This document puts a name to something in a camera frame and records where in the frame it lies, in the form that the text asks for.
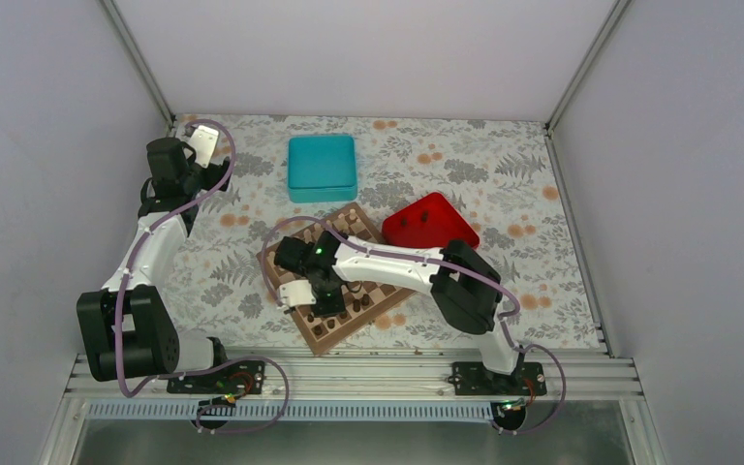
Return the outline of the red plastic tray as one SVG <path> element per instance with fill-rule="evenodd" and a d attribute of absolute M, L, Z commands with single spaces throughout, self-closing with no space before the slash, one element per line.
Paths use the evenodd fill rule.
<path fill-rule="evenodd" d="M 481 243 L 473 227 L 440 192 L 430 193 L 386 218 L 382 235 L 389 245 L 445 247 L 460 239 L 473 249 Z"/>

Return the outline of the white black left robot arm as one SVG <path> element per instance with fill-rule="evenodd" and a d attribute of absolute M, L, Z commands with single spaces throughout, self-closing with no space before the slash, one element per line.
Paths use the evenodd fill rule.
<path fill-rule="evenodd" d="M 150 176 L 139 193 L 135 238 L 107 282 L 77 301 L 87 363 L 98 382 L 175 373 L 216 392 L 230 381 L 222 343 L 179 333 L 159 293 L 201 202 L 226 190 L 232 175 L 231 160 L 212 161 L 220 140 L 233 142 L 229 132 L 210 119 L 194 120 L 187 129 L 184 138 L 164 137 L 146 146 Z"/>

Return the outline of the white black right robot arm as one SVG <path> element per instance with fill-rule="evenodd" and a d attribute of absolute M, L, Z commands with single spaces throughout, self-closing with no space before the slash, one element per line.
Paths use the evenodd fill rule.
<path fill-rule="evenodd" d="M 317 317 L 344 312 L 353 283 L 377 283 L 429 295 L 447 324 L 474 337 L 488 386 L 509 394 L 521 385 L 520 350 L 502 330 L 499 303 L 514 296 L 500 275 L 466 242 L 409 249 L 324 232 L 315 242 L 287 236 L 274 251 L 275 266 L 296 275 L 279 288 L 285 309 L 308 306 Z"/>

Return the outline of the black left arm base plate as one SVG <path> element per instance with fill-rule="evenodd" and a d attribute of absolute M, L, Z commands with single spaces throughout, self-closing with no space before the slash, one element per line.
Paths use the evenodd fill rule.
<path fill-rule="evenodd" d="M 240 361 L 211 374 L 170 379 L 167 393 L 217 396 L 261 394 L 264 371 L 264 361 Z"/>

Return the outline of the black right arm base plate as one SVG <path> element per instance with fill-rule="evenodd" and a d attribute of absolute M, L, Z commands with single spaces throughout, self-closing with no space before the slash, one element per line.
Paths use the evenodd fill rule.
<path fill-rule="evenodd" d="M 506 375 L 487 370 L 481 362 L 458 361 L 451 365 L 447 382 L 458 396 L 547 394 L 543 366 L 538 362 L 523 362 Z"/>

